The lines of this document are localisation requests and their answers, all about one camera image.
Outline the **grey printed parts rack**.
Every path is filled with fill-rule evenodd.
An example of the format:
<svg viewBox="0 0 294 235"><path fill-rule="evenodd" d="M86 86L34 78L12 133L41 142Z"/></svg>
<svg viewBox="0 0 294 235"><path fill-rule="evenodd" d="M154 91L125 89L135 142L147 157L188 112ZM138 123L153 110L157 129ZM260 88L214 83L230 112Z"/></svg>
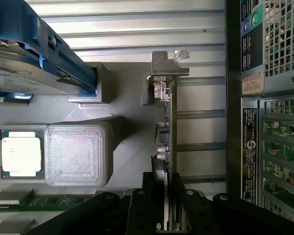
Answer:
<svg viewBox="0 0 294 235"><path fill-rule="evenodd" d="M0 104L1 129L44 131L43 179L3 179L0 205L34 195L129 195L152 171L156 124L151 64L96 62L97 95L32 94ZM66 211L0 212L0 235L45 235L46 223Z"/></svg>

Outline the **green motherboard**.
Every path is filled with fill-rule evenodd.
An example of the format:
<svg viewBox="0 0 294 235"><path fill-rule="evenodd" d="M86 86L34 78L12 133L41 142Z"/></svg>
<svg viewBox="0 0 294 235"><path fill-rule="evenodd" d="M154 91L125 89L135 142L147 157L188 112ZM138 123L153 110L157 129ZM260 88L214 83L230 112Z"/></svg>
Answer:
<svg viewBox="0 0 294 235"><path fill-rule="evenodd" d="M264 132L294 139L294 123L265 121ZM264 178L264 190L294 210L294 146L264 140L264 154L264 172L291 185Z"/></svg>

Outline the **green RAM stick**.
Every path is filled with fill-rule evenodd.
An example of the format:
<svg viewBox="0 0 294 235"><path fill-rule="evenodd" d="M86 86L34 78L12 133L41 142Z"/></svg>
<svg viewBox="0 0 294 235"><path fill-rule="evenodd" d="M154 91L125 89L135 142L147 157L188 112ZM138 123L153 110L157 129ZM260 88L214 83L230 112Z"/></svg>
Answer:
<svg viewBox="0 0 294 235"><path fill-rule="evenodd" d="M94 194L34 195L18 205L0 205L0 212L60 212L67 211L91 199Z"/></svg>

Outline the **black open PC case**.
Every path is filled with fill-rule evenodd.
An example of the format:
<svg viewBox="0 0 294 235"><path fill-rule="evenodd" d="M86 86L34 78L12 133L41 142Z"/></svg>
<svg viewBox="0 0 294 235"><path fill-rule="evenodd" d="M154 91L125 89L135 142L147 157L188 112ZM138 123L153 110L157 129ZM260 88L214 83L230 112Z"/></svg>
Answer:
<svg viewBox="0 0 294 235"><path fill-rule="evenodd" d="M227 191L294 221L294 210L264 190L265 121L294 123L294 0L226 0ZM242 79L264 73L263 92L242 94Z"/></svg>

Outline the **CPU with silver lid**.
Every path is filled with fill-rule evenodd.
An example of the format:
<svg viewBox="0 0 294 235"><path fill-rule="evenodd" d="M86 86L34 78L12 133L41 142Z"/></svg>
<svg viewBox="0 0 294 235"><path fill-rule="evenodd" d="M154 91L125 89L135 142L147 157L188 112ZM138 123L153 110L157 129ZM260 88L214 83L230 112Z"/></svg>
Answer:
<svg viewBox="0 0 294 235"><path fill-rule="evenodd" d="M0 140L3 179L44 178L42 129L1 129Z"/></svg>

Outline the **beige barcode label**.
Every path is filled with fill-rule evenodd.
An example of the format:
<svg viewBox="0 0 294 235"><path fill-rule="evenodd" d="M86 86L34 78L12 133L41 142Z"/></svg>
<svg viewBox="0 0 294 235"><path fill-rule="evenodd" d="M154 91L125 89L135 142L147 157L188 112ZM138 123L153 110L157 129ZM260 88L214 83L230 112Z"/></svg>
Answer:
<svg viewBox="0 0 294 235"><path fill-rule="evenodd" d="M263 92L265 88L264 73L256 73L242 79L242 94L255 94Z"/></svg>

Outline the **hard disk in blue carrier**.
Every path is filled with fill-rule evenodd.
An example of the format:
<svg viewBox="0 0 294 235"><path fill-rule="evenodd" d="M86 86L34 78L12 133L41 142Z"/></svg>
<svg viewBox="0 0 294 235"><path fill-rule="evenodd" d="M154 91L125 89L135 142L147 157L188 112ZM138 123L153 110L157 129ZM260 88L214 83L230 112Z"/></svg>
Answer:
<svg viewBox="0 0 294 235"><path fill-rule="evenodd" d="M0 92L97 94L97 71L24 0L0 0Z"/></svg>

